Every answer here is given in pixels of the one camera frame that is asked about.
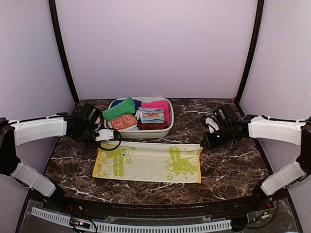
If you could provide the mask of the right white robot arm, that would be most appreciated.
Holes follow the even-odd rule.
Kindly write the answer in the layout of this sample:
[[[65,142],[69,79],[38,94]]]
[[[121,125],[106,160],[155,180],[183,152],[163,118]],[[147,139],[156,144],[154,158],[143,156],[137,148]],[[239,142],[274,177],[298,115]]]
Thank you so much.
[[[248,207],[259,210],[280,189],[293,185],[311,174],[311,120],[277,119],[264,115],[238,116],[229,104],[201,117],[209,129],[201,146],[219,147],[244,138],[259,141],[274,172],[262,180],[252,191]]]

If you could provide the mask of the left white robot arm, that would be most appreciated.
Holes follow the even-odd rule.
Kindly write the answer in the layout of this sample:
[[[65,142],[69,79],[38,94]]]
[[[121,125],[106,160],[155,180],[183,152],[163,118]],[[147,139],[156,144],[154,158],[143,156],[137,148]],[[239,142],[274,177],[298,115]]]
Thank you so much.
[[[85,104],[76,113],[67,112],[26,120],[0,119],[0,173],[11,177],[27,188],[49,199],[57,211],[69,207],[63,197],[64,190],[51,179],[28,165],[17,154],[18,147],[37,144],[47,149],[43,142],[51,142],[61,137],[70,137],[91,148],[101,148],[102,141],[120,138],[121,134],[104,125],[101,111],[93,105]]]

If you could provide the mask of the green microfiber towel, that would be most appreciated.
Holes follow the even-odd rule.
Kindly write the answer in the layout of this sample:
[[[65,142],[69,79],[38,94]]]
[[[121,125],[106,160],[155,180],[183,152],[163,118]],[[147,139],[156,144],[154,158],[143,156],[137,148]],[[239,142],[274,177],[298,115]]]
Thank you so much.
[[[131,97],[128,97],[114,107],[105,110],[103,112],[103,117],[106,121],[110,121],[126,114],[134,114],[135,112],[135,102]]]

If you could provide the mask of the cream yellow-green patterned towel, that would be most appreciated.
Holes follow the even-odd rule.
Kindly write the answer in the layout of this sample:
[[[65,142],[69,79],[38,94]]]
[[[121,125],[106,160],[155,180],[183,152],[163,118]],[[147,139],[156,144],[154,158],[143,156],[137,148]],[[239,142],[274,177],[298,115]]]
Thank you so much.
[[[199,144],[103,141],[94,178],[156,183],[200,183]]]

